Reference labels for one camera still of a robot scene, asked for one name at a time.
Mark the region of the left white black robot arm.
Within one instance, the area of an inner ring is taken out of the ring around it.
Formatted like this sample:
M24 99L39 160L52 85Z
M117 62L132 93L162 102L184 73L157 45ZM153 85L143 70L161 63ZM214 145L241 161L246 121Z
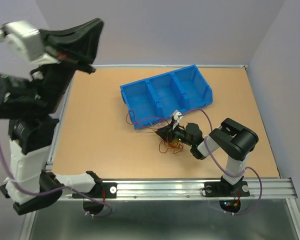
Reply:
M59 175L45 170L59 123L52 114L76 71L95 72L103 26L99 18L64 30L38 29L25 20L0 26L0 43L37 65L30 78L0 73L0 119L9 121L11 153L10 163L3 162L7 178L0 191L13 200L18 215L49 207L71 193L92 201L105 194L92 171Z

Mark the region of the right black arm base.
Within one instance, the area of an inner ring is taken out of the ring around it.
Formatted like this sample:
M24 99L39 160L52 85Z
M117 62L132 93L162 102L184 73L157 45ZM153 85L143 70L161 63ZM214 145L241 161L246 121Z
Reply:
M235 215L241 209L241 198L250 196L250 189L244 180L231 185L222 178L221 181L205 182L200 195L206 198L219 198L221 209Z

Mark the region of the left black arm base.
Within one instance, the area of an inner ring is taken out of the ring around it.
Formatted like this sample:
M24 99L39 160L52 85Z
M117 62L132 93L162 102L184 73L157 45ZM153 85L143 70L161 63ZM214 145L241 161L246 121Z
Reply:
M88 216L99 217L102 216L101 212L106 208L106 200L115 199L117 197L117 186L116 182L98 183L90 192L84 193L90 198L98 199L98 201L102 203L91 201L78 193L73 193L72 197L74 199L83 199L82 207Z

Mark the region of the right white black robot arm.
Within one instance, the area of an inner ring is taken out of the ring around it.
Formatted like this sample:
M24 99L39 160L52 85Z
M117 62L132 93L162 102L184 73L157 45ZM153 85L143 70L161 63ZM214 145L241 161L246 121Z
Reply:
M250 196L249 187L244 181L246 162L259 141L251 129L226 118L219 127L204 136L196 123L180 126L175 120L155 131L167 143L177 140L190 146L191 154L198 160L211 157L218 149L227 154L226 167L220 167L223 175L219 181L204 185L201 195L207 198L232 198Z

